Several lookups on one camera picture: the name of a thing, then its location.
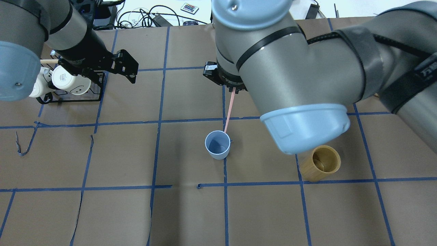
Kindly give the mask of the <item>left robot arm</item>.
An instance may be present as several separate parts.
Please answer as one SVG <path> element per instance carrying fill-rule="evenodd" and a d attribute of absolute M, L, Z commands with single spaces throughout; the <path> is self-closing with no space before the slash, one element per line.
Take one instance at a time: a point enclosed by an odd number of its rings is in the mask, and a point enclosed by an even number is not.
<path fill-rule="evenodd" d="M 40 71 L 43 45 L 61 55 L 72 75 L 107 71 L 136 82 L 139 64 L 124 49 L 111 53 L 68 0 L 1 1 L 1 100 L 28 97 Z"/>

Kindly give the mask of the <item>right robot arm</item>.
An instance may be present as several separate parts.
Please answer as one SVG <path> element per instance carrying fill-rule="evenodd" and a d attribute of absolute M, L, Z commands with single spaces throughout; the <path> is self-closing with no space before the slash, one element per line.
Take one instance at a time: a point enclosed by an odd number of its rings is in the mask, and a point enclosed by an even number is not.
<path fill-rule="evenodd" d="M 213 0 L 217 71 L 248 90 L 278 148 L 298 154 L 350 126 L 377 94 L 436 151 L 436 2 L 417 1 L 306 40 L 291 0 Z"/>

